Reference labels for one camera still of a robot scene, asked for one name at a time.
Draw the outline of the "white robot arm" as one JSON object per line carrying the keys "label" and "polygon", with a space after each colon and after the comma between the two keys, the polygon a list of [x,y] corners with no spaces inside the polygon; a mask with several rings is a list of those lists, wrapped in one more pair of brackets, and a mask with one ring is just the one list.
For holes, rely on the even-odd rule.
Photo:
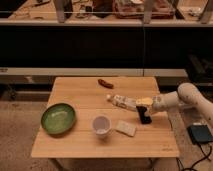
{"label": "white robot arm", "polygon": [[213,127],[213,103],[206,99],[192,83],[182,83],[176,91],[170,93],[137,99],[136,106],[146,107],[148,109],[146,116],[172,108],[194,107]]}

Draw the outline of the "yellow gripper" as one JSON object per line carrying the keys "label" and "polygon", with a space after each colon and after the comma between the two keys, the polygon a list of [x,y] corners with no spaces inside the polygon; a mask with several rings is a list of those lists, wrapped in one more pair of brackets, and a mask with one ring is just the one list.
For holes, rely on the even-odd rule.
{"label": "yellow gripper", "polygon": [[145,115],[147,108],[144,106],[150,106],[153,103],[153,100],[150,97],[140,98],[136,100],[136,109],[139,114],[139,118],[142,124],[150,124],[152,122],[149,116]]}

